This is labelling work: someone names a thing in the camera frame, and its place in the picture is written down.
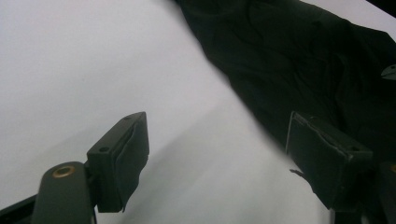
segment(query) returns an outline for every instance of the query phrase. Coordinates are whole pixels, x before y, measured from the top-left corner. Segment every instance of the black fabric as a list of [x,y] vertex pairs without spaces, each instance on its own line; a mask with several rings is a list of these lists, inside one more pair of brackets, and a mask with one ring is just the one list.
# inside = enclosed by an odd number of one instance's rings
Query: black fabric
[[396,161],[396,63],[388,34],[295,0],[178,0],[206,57],[286,144],[291,111],[325,119]]

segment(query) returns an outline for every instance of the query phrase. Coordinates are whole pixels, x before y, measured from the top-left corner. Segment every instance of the black bracket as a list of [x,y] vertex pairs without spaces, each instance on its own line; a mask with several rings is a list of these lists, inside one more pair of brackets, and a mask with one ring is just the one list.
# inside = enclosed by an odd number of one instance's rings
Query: black bracket
[[146,113],[121,119],[87,153],[49,169],[36,196],[0,211],[0,223],[96,223],[101,213],[119,212],[134,193],[149,159]]

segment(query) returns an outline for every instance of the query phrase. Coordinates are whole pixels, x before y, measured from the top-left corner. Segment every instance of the white background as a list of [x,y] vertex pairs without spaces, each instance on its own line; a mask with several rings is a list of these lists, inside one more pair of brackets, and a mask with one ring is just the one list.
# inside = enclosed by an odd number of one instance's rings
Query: white background
[[[396,37],[365,1],[309,2]],[[330,223],[172,1],[0,1],[0,209],[139,111],[148,164],[125,213],[99,223]]]

